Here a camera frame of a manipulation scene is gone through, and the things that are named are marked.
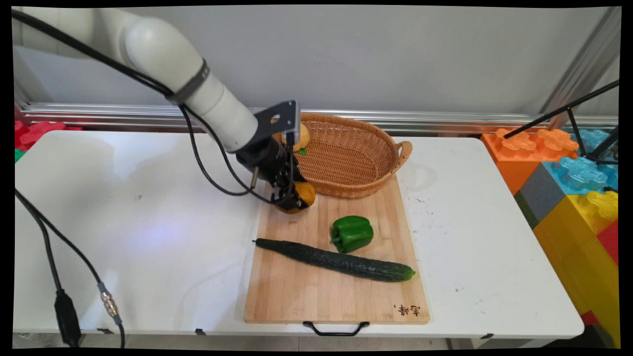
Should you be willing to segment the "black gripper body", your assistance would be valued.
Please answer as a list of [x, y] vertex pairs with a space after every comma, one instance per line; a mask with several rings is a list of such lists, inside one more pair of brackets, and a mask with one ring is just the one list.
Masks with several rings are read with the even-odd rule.
[[252, 173], [250, 189], [262, 179], [279, 191], [295, 193], [294, 174], [298, 171], [292, 149], [273, 137], [248, 145], [236, 152], [237, 161]]

